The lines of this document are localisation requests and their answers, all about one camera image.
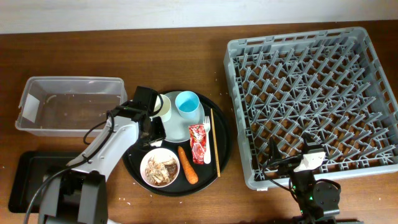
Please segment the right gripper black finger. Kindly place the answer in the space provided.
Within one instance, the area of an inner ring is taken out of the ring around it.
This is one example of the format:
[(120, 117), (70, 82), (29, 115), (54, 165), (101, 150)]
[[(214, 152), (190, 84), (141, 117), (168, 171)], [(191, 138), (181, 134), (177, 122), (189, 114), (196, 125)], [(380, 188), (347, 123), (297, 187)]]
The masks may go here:
[(270, 150), (269, 159), (271, 162), (275, 162), (282, 158), (279, 149), (277, 147), (277, 143), (273, 137), (269, 138), (269, 150)]
[(303, 133), (304, 147), (303, 152), (321, 152), (323, 146), (316, 142), (308, 133)]

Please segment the cream white cup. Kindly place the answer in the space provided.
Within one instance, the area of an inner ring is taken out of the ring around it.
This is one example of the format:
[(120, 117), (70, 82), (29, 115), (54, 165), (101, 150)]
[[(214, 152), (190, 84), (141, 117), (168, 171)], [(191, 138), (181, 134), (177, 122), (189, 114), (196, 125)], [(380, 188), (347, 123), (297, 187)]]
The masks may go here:
[(172, 115), (170, 99), (163, 94), (158, 96), (154, 110), (155, 115), (153, 115), (153, 118), (160, 117), (163, 123), (167, 122)]

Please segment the light blue plastic cup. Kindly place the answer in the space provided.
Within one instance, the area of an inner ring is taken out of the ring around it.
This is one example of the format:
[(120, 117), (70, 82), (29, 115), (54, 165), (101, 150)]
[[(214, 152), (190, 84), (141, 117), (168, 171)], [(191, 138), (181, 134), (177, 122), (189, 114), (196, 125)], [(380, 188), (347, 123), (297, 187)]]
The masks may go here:
[(175, 99), (175, 105), (182, 118), (193, 119), (199, 108), (199, 97), (192, 91), (182, 91)]

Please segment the red snack wrapper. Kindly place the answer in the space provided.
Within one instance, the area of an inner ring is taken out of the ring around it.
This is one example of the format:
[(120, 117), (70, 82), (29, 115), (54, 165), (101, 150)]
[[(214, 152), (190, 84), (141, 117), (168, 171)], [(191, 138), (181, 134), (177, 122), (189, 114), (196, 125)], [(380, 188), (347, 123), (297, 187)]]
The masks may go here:
[(193, 163), (204, 164), (206, 152), (206, 131), (203, 124), (188, 127), (190, 133), (190, 147), (192, 149)]

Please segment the pink white bowl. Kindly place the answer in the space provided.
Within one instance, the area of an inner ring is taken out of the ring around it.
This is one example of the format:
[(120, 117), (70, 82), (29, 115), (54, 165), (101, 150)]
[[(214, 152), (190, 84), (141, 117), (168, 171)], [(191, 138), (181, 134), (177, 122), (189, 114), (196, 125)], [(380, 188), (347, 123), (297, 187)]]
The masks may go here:
[(141, 177), (151, 187), (162, 188), (170, 185), (177, 179), (179, 172), (179, 159), (170, 149), (153, 149), (141, 160)]

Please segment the orange carrot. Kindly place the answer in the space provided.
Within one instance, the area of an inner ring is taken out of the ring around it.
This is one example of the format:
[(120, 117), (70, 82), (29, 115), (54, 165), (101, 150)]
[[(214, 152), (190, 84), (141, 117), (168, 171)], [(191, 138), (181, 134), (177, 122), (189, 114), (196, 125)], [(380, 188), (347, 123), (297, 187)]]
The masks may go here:
[(181, 165), (183, 167), (183, 171), (184, 171), (187, 181), (192, 185), (196, 184), (198, 182), (198, 176), (197, 176), (196, 172), (194, 171), (193, 167), (190, 165), (190, 162), (187, 159), (186, 153), (185, 153), (183, 147), (181, 147), (181, 146), (178, 147), (178, 156), (179, 156)]

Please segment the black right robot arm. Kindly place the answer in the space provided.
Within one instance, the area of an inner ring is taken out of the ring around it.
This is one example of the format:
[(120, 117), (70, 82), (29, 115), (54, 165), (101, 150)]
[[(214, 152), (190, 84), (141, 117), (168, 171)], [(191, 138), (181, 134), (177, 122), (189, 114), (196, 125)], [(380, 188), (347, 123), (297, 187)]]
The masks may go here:
[(293, 223), (339, 224), (339, 202), (341, 185), (328, 179), (316, 179), (313, 171), (319, 168), (326, 158), (327, 150), (307, 133), (302, 134), (302, 152), (295, 156), (282, 157), (274, 138), (269, 138), (270, 156), (262, 167), (265, 179), (266, 170), (277, 169), (277, 174), (289, 177), (288, 186), (271, 180), (276, 186), (288, 191), (298, 203), (301, 215), (293, 217)]

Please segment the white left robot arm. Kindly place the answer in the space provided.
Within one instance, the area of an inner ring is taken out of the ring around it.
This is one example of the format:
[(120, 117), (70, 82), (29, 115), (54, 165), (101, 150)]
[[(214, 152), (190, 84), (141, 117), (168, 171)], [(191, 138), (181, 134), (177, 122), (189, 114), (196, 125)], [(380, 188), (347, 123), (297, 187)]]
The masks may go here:
[(155, 104), (157, 91), (138, 86), (134, 98), (106, 112), (99, 135), (64, 167), (42, 182), (26, 210), (28, 223), (41, 197), (39, 223), (109, 223), (106, 181), (119, 160), (134, 145), (161, 144), (164, 125)]

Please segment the grey dishwasher rack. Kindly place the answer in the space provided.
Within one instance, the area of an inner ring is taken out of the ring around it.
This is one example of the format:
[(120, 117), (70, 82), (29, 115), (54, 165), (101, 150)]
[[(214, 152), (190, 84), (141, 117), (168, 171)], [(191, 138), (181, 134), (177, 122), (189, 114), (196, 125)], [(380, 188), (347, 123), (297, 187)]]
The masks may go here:
[(318, 179), (397, 171), (397, 100), (366, 29), (231, 40), (224, 67), (250, 189), (287, 185), (268, 140), (296, 156), (305, 133), (326, 149)]

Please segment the pale grey plate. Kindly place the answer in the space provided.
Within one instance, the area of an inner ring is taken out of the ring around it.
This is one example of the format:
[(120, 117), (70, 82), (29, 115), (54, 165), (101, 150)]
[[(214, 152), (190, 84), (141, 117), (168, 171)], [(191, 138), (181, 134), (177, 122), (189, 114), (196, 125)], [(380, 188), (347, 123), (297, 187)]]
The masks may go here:
[(174, 143), (188, 141), (190, 139), (188, 127), (195, 124), (203, 124), (205, 119), (205, 112), (201, 102), (193, 119), (182, 118), (175, 105), (175, 99), (179, 93), (181, 91), (171, 91), (163, 94), (170, 99), (172, 111), (171, 118), (163, 123), (166, 133), (165, 140)]

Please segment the white plastic fork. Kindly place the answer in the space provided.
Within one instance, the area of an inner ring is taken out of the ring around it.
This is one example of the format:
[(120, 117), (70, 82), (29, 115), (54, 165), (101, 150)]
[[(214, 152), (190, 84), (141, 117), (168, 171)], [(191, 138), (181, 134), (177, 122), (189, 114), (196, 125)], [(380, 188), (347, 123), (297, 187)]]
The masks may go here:
[(204, 125), (204, 129), (206, 132), (206, 152), (204, 155), (204, 163), (209, 164), (211, 162), (210, 142), (209, 142), (209, 132), (210, 132), (210, 117), (209, 116), (205, 116), (203, 125)]

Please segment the wooden chopstick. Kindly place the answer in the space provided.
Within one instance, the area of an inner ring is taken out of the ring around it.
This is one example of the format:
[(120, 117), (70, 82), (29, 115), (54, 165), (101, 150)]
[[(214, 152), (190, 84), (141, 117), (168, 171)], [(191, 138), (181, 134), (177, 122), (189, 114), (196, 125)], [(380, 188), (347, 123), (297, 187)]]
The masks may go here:
[(213, 136), (213, 149), (214, 149), (214, 154), (215, 154), (215, 164), (216, 164), (216, 172), (217, 172), (217, 177), (221, 177), (221, 171), (220, 171), (220, 162), (219, 162), (219, 157), (218, 157), (218, 147), (217, 147), (217, 140), (216, 140), (216, 132), (215, 132), (215, 122), (214, 122), (214, 113), (213, 109), (210, 109), (210, 119), (211, 119), (211, 131), (212, 131), (212, 136)]

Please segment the round black tray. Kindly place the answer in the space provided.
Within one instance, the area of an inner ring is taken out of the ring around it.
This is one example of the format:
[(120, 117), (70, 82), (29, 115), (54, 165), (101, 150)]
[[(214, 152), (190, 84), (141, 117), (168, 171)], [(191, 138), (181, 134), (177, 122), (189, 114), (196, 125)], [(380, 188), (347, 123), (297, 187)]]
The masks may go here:
[(208, 187), (218, 178), (215, 164), (214, 141), (217, 142), (220, 170), (223, 170), (226, 167), (232, 151), (230, 126), (225, 115), (214, 102), (203, 95), (199, 95), (198, 97), (201, 103), (200, 122), (203, 121), (205, 116), (209, 116), (211, 112), (213, 112), (213, 117), (215, 119), (214, 131), (216, 133), (216, 138), (213, 139), (213, 135), (210, 135), (211, 163), (203, 165), (193, 163), (189, 138), (185, 138), (183, 141), (169, 141), (166, 139), (162, 142), (161, 147), (169, 149), (177, 155), (178, 147), (181, 146), (184, 149), (193, 170), (198, 175), (198, 182), (196, 184), (189, 184), (184, 171), (181, 170), (177, 178), (170, 183), (170, 185), (161, 188), (152, 187), (150, 184), (147, 184), (141, 176), (140, 164), (144, 156), (153, 150), (153, 147), (139, 148), (137, 146), (132, 146), (124, 153), (123, 162), (129, 174), (145, 189), (159, 195), (181, 197), (194, 194), (195, 192), (199, 192)]

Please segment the clear plastic bin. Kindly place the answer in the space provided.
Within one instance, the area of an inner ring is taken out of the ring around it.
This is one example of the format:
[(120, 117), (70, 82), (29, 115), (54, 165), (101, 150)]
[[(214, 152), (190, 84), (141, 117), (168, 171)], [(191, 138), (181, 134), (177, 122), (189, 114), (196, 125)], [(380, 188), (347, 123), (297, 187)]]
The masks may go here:
[(116, 77), (31, 77), (19, 103), (16, 129), (36, 136), (82, 137), (127, 101)]

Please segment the black rectangular tray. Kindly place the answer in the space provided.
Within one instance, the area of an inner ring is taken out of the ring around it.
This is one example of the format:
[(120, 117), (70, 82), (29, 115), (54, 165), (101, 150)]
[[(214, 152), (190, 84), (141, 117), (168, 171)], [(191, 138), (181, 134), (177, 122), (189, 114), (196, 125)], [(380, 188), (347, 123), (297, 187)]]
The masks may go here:
[(25, 213), (30, 201), (41, 186), (49, 169), (62, 167), (76, 158), (79, 152), (28, 151), (19, 158), (8, 209)]

